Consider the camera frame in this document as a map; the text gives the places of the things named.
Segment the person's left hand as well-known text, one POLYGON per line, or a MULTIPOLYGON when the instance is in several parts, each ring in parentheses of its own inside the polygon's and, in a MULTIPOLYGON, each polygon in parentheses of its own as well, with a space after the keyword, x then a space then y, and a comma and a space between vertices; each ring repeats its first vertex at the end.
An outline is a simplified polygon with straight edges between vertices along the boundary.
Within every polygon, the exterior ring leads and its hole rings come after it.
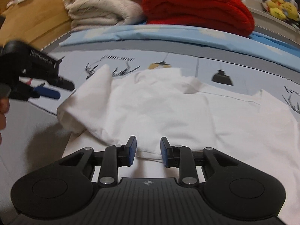
POLYGON ((0 131, 4 130, 7 125, 6 114, 10 109, 10 102, 8 98, 1 98, 0 102, 0 131))

